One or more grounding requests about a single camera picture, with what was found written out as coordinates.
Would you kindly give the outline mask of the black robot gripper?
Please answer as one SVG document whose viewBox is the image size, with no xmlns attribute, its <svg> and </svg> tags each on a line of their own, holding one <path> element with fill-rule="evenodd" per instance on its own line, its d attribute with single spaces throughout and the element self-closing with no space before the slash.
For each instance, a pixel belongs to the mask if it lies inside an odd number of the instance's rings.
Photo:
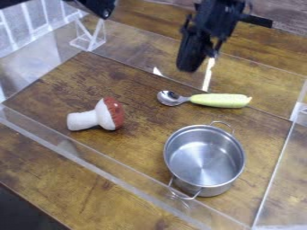
<svg viewBox="0 0 307 230">
<path fill-rule="evenodd" d="M 202 0 L 195 15 L 186 17 L 180 29 L 183 40 L 179 47 L 176 67 L 195 72 L 207 56 L 215 57 L 223 43 L 243 18 L 244 0 Z"/>
</svg>

